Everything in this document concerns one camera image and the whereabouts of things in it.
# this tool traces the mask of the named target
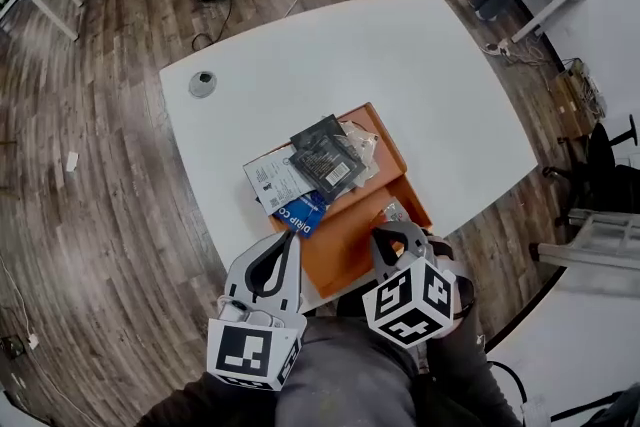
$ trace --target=white wall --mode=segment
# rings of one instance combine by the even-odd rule
[[[550,415],[640,381],[640,283],[621,279],[567,270],[489,359],[511,367],[529,399],[541,395]],[[499,368],[493,373],[521,416],[513,380]],[[553,425],[577,427],[595,411]]]
[[[538,12],[548,0],[523,0]],[[581,57],[616,118],[640,109],[640,0],[586,0],[552,20],[546,32],[562,59]]]
[[[6,427],[47,427],[42,422],[25,415],[19,409],[13,407],[4,393],[0,392],[0,426]]]

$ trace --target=chair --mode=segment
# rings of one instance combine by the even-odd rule
[[[637,134],[633,116],[629,116],[631,129],[613,139],[609,139],[602,124],[596,124],[586,144],[586,162],[579,162],[569,139],[559,139],[567,144],[571,171],[557,167],[545,167],[542,174],[546,177],[560,176],[569,180],[571,189],[569,199],[556,226],[568,224],[568,214],[576,203],[581,206],[592,202],[599,211],[640,213],[640,171],[629,166],[616,166],[613,146],[633,138],[637,144]]]

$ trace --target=white shoe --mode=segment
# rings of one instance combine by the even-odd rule
[[[480,11],[476,11],[476,16],[478,17],[479,20],[482,20],[483,22],[495,22],[498,19],[498,15],[492,18],[486,19],[480,14]]]

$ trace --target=wooden floor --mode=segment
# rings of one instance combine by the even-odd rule
[[[58,391],[98,425],[132,425],[204,370],[207,319],[225,280],[158,71],[189,55],[197,33],[217,34],[228,0],[86,0],[79,10],[49,1],[79,27],[77,42],[28,1],[3,21],[12,39],[0,47],[0,141],[18,144],[0,147],[0,186],[20,199],[0,196],[0,252],[40,346],[0,365],[2,380],[25,408],[58,425],[90,425]],[[277,20],[292,1],[235,0],[225,37]],[[342,1],[300,0],[294,13]],[[514,6],[485,25],[467,0],[446,1],[478,44],[526,21]],[[554,67],[488,59],[540,164],[565,163],[545,87]],[[69,151],[80,154],[71,174]],[[553,227],[565,192],[558,187],[535,170],[449,237],[475,273],[489,337],[553,272],[534,265],[527,247],[561,238]],[[19,298],[2,272],[0,305],[0,334],[26,339]]]

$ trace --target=orange box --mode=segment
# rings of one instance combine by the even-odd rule
[[[338,118],[352,121],[378,135],[375,159],[380,171],[362,188],[331,204],[310,238],[302,239],[302,266],[321,297],[329,297],[373,269],[369,251],[370,223],[395,196],[411,220],[425,228],[431,220],[420,204],[405,173],[407,165],[370,103]],[[277,231],[287,225],[269,217]]]

